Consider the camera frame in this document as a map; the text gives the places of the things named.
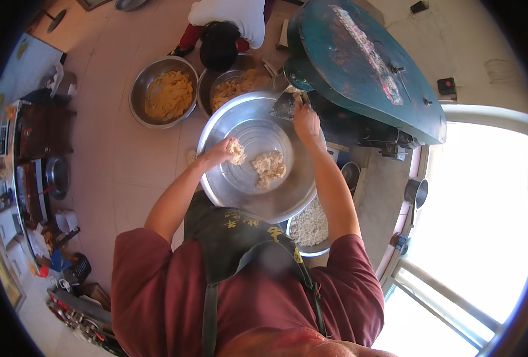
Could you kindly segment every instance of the red pants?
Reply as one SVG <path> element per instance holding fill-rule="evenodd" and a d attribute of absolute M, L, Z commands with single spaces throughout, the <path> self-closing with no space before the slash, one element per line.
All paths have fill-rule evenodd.
<path fill-rule="evenodd" d="M 274 2 L 276 0 L 266 0 L 264 4 L 264 24 L 268 23 L 270 16 L 272 15 L 272 8 L 274 7 Z M 184 31 L 181 41 L 179 42 L 179 47 L 181 50 L 185 50 L 189 47 L 194 47 L 196 41 L 200 39 L 200 35 L 204 30 L 204 26 L 193 26 L 189 24 L 187 29 Z M 250 49 L 250 45 L 246 42 L 245 39 L 241 38 L 237 41 L 238 52 L 246 52 Z"/>

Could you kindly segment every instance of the bright window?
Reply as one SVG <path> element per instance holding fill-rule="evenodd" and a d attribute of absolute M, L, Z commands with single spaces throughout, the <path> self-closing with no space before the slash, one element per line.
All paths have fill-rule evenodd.
<path fill-rule="evenodd" d="M 403 258 L 491 317 L 491 325 L 504 323 L 528 276 L 528 136 L 449 122 L 446 144 L 431 146 L 426 179 L 429 194 Z M 445 310 L 482 344 L 494 336 L 408 271 L 397 269 L 393 279 Z M 412 296 L 392 289 L 374 348 L 401 357 L 471 356 L 480 350 Z"/>

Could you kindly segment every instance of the person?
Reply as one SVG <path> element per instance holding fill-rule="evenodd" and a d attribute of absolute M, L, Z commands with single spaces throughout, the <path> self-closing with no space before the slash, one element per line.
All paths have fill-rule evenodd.
<path fill-rule="evenodd" d="M 260 47 L 274 1 L 201 0 L 192 4 L 189 25 L 169 55 L 186 56 L 200 39 L 200 61 L 209 70 L 226 72 L 238 53 L 248 50 L 256 68 L 263 68 Z"/>
<path fill-rule="evenodd" d="M 117 237 L 111 318 L 129 355 L 393 356 L 369 348 L 383 327 L 383 293 L 309 105 L 296 106 L 294 128 L 327 216 L 327 266 L 305 268 L 279 226 L 195 193 L 206 171 L 232 159 L 226 138 L 167 188 L 144 228 Z M 173 253 L 183 218 L 184 243 Z"/>

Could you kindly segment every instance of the crumbly dough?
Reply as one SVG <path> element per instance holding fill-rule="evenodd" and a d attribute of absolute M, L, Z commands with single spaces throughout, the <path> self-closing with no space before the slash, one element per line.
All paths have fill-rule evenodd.
<path fill-rule="evenodd" d="M 272 180 L 286 175 L 284 155 L 280 151 L 270 151 L 269 153 L 256 156 L 256 159 L 252 161 L 252 166 L 260 176 L 260 180 L 256 184 L 256 187 L 260 190 L 269 189 Z"/>
<path fill-rule="evenodd" d="M 289 235 L 301 246 L 315 246 L 327 239 L 328 234 L 327 217 L 317 197 L 289 225 Z"/>
<path fill-rule="evenodd" d="M 217 85 L 210 103 L 212 112 L 217 111 L 226 102 L 239 95 L 256 90 L 264 90 L 269 82 L 270 78 L 268 76 L 258 75 L 255 69 L 249 69 L 242 77 L 242 82 L 238 83 L 234 79 L 229 79 Z"/>
<path fill-rule="evenodd" d="M 155 78 L 147 88 L 145 113 L 167 122 L 182 115 L 192 102 L 192 83 L 188 74 L 170 71 Z"/>
<path fill-rule="evenodd" d="M 238 139 L 234 138 L 230 140 L 226 146 L 226 151 L 230 154 L 234 154 L 234 158 L 230 161 L 232 165 L 242 165 L 246 159 L 244 153 L 244 146 L 240 145 Z"/>

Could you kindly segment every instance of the child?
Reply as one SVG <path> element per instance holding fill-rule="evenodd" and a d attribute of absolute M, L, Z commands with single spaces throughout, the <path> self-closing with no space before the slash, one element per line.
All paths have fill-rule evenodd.
<path fill-rule="evenodd" d="M 265 25 L 275 0 L 200 0 L 192 4 L 189 26 L 179 45 L 169 55 L 184 57 L 196 41 L 200 61 L 209 70 L 225 72 L 232 67 L 239 52 L 250 49 L 260 67 L 258 49 L 264 42 Z"/>

